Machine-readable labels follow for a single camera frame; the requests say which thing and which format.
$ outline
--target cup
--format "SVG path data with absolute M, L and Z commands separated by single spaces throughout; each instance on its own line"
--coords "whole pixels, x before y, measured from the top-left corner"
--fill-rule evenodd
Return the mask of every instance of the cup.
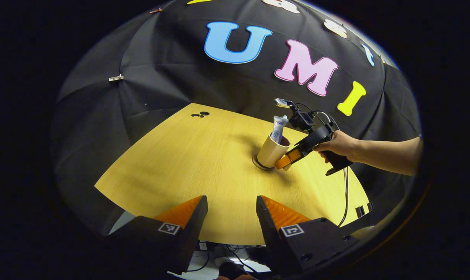
M 253 163 L 262 170 L 271 170 L 275 167 L 275 163 L 283 157 L 290 147 L 290 142 L 282 135 L 280 144 L 275 142 L 268 135 L 265 143 L 261 147 L 260 152 L 253 157 Z

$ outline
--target forearm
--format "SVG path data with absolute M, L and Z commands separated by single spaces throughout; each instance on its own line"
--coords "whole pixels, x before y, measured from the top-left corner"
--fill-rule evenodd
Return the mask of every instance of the forearm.
M 402 142 L 358 140 L 355 162 L 382 170 L 413 176 L 418 170 L 422 141 L 415 138 Z

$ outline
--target letter m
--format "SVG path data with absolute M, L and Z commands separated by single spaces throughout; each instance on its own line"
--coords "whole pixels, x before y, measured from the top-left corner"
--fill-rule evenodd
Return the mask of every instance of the letter m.
M 292 72 L 297 67 L 299 85 L 304 85 L 315 76 L 315 79 L 308 83 L 308 89 L 319 96 L 325 96 L 331 75 L 338 69 L 337 63 L 323 57 L 312 64 L 309 49 L 305 44 L 295 40 L 287 40 L 287 44 L 290 47 L 289 54 L 282 68 L 275 71 L 275 76 L 285 81 L 293 81 L 295 77 Z

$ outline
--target toothpaste tube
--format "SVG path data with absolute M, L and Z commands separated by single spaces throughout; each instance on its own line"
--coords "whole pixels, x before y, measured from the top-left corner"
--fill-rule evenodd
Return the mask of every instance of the toothpaste tube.
M 283 127 L 287 124 L 289 119 L 287 119 L 287 116 L 285 115 L 283 117 L 278 117 L 275 115 L 273 116 L 273 120 L 273 132 L 271 133 L 270 137 L 274 142 L 280 144 L 282 140 Z

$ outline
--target yellow wood table surface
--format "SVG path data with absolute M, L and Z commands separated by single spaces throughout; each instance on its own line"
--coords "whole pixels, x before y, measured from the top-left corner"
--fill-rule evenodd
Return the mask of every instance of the yellow wood table surface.
M 205 117 L 192 117 L 201 111 Z M 217 243 L 265 243 L 256 197 L 265 195 L 310 219 L 338 224 L 345 209 L 344 174 L 325 176 L 331 165 L 312 153 L 288 171 L 264 171 L 252 157 L 273 130 L 272 122 L 191 103 L 159 124 L 128 149 L 95 187 L 135 216 L 154 217 L 199 195 L 208 213 L 199 239 Z M 290 148 L 307 134 L 284 128 Z M 367 212 L 368 199 L 349 169 L 346 225 Z

